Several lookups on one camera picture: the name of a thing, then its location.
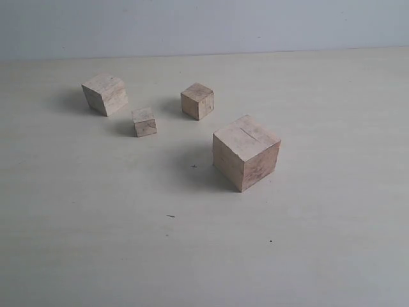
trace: small wooden cube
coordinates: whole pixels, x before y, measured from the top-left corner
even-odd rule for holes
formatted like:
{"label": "small wooden cube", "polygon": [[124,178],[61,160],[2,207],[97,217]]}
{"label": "small wooden cube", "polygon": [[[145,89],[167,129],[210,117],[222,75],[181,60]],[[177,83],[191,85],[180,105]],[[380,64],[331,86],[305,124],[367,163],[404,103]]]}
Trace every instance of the small wooden cube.
{"label": "small wooden cube", "polygon": [[246,115],[213,133],[213,164],[243,192],[273,172],[280,143]]}
{"label": "small wooden cube", "polygon": [[157,133],[155,117],[150,107],[132,111],[132,119],[134,120],[137,137]]}
{"label": "small wooden cube", "polygon": [[109,74],[96,75],[82,84],[90,108],[105,116],[115,113],[128,103],[125,83]]}
{"label": "small wooden cube", "polygon": [[182,111],[196,120],[201,120],[214,109],[214,92],[202,84],[195,83],[180,95]]}

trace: white table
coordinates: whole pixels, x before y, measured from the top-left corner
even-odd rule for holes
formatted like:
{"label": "white table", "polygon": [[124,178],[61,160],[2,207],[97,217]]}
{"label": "white table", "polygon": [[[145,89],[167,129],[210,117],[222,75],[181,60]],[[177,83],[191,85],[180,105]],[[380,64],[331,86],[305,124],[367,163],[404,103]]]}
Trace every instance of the white table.
{"label": "white table", "polygon": [[[0,72],[2,307],[407,306],[409,48]],[[80,87],[99,72],[127,84],[109,118]],[[193,82],[215,92],[200,122],[180,110]],[[146,106],[158,134],[134,138]],[[237,193],[212,132],[244,114],[282,146]]]}

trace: wall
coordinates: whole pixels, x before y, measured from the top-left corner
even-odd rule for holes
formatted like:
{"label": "wall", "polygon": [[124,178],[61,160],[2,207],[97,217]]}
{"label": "wall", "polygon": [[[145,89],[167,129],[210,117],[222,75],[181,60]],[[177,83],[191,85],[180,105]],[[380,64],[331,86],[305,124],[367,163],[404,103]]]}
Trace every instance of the wall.
{"label": "wall", "polygon": [[407,0],[3,0],[0,60],[409,45]]}

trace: wooden block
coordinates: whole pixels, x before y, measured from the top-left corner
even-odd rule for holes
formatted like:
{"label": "wooden block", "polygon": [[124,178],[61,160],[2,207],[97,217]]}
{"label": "wooden block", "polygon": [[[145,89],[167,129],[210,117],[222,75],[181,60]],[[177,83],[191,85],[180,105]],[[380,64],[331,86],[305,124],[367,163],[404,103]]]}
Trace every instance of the wooden block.
{"label": "wooden block", "polygon": [[134,120],[137,137],[157,133],[155,117],[150,107],[132,111],[132,119]]}
{"label": "wooden block", "polygon": [[280,143],[246,115],[213,133],[213,164],[243,192],[273,172]]}
{"label": "wooden block", "polygon": [[201,120],[214,109],[214,92],[202,84],[195,83],[180,95],[182,111],[196,120]]}
{"label": "wooden block", "polygon": [[109,116],[128,103],[125,83],[109,74],[96,75],[82,84],[89,107]]}

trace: cube side face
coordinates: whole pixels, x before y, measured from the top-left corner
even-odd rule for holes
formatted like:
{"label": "cube side face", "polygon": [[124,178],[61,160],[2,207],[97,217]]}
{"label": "cube side face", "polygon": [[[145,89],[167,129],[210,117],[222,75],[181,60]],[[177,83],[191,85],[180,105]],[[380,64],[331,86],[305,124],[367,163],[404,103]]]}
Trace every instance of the cube side face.
{"label": "cube side face", "polygon": [[153,119],[135,123],[135,131],[138,138],[155,134],[157,133],[156,121]]}
{"label": "cube side face", "polygon": [[109,96],[102,96],[102,100],[107,110],[107,116],[109,116],[128,104],[128,95],[125,87],[122,87],[112,92]]}
{"label": "cube side face", "polygon": [[274,171],[280,144],[279,141],[244,163],[243,191]]}
{"label": "cube side face", "polygon": [[213,165],[243,191],[244,162],[217,136],[213,135]]}
{"label": "cube side face", "polygon": [[181,94],[181,110],[195,120],[199,120],[199,104],[183,93]]}
{"label": "cube side face", "polygon": [[214,93],[209,94],[205,99],[200,101],[198,104],[197,112],[198,112],[198,118],[201,120],[204,118],[207,114],[212,112],[215,107],[215,95]]}
{"label": "cube side face", "polygon": [[87,88],[85,85],[82,85],[82,91],[84,92],[87,103],[91,109],[98,111],[104,116],[108,116],[101,94]]}

